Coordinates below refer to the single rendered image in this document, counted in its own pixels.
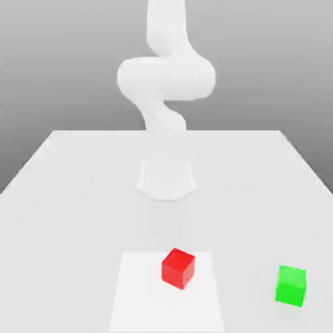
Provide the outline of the small red cube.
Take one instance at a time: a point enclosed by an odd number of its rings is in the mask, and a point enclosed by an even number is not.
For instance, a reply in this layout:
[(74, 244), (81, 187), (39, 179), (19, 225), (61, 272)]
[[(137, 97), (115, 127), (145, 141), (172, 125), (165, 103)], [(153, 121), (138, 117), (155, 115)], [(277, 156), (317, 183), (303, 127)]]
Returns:
[(195, 256), (173, 248), (161, 262), (162, 281), (184, 290), (195, 273)]

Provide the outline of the small green cube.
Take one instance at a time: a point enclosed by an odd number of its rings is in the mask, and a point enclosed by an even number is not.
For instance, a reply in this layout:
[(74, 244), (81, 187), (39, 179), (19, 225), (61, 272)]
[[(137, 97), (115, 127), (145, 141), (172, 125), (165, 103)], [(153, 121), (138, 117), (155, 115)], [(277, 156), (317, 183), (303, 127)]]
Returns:
[(302, 307), (306, 295), (306, 271), (280, 265), (276, 282), (275, 301)]

